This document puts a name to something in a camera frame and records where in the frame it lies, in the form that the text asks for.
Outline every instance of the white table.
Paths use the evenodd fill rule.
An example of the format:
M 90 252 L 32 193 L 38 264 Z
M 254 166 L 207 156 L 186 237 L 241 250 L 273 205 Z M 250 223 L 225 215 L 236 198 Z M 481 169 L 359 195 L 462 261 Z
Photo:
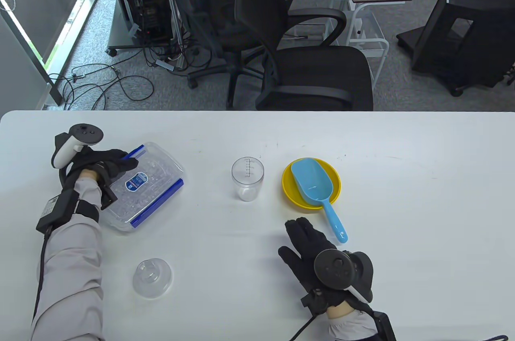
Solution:
M 373 308 L 399 341 L 513 336 L 512 113 L 31 112 L 0 122 L 0 339 L 26 340 L 42 236 L 35 225 L 60 190 L 53 137 L 72 124 L 100 127 L 99 149 L 154 141 L 186 170 L 184 189 L 131 234 L 103 231 L 108 341 L 285 341 L 309 318 L 304 291 L 277 255 L 283 227 L 301 216 L 282 195 L 292 160 L 315 156 L 342 177 L 335 209 L 343 248 L 375 267 Z M 320 139 L 307 136 L 318 130 Z M 230 168 L 265 166 L 258 199 L 236 199 Z M 330 234 L 324 218 L 309 216 Z M 171 290 L 132 291 L 138 263 L 163 258 Z M 326 319 L 301 340 L 328 339 Z

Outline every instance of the chair wheel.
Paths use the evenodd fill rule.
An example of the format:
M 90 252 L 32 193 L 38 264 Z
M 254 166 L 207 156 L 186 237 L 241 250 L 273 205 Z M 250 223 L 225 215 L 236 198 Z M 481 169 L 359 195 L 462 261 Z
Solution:
M 118 50 L 116 49 L 107 49 L 105 52 L 109 54 L 110 57 L 116 57 L 118 55 Z
M 189 78 L 188 77 L 188 87 L 190 89 L 195 89 L 196 87 L 198 87 L 198 82 L 197 80 L 195 80 L 194 78 Z
M 451 89 L 450 90 L 452 97 L 460 97 L 463 94 L 463 90 L 461 89 Z

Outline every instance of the hand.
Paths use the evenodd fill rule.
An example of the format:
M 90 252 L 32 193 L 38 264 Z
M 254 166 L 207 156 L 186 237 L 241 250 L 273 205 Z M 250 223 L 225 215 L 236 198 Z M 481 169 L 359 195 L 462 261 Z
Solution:
M 103 174 L 107 174 L 112 180 L 121 173 L 133 170 L 138 166 L 136 159 L 124 159 L 125 156 L 127 156 L 127 152 L 123 150 L 92 150 L 85 146 L 81 152 L 75 155 L 67 178 L 75 177 L 78 171 L 82 173 L 84 170 L 90 170 L 97 173 L 97 180 L 103 178 Z
M 278 250 L 279 256 L 293 271 L 308 293 L 312 289 L 320 289 L 329 306 L 340 305 L 350 293 L 328 288 L 317 278 L 314 269 L 317 255 L 324 250 L 335 249 L 336 246 L 329 242 L 322 232 L 315 230 L 306 218 L 288 220 L 285 226 L 291 243 L 300 257 L 286 246 Z
M 93 179 L 94 181 L 98 181 L 98 174 L 94 170 L 82 170 L 79 175 L 80 178 L 88 177 L 89 179 Z

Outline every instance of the scoop handle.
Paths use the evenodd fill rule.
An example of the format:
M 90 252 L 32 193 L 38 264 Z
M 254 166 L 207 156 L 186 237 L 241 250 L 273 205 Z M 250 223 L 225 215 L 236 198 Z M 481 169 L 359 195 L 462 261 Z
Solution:
M 325 215 L 327 216 L 327 220 L 329 221 L 329 224 L 331 225 L 336 238 L 340 241 L 340 243 L 346 243 L 349 240 L 349 237 L 347 236 L 342 222 L 340 222 L 340 218 L 336 212 L 334 212 L 333 206 L 329 200 L 323 201 L 322 205 L 325 211 Z

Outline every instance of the blue scoop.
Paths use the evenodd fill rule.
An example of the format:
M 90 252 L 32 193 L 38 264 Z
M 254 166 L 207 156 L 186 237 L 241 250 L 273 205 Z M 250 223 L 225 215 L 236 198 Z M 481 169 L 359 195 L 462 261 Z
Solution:
M 311 205 L 321 205 L 336 238 L 340 243 L 346 243 L 349 237 L 330 202 L 333 182 L 324 168 L 315 159 L 306 158 L 293 163 L 291 172 L 304 201 Z

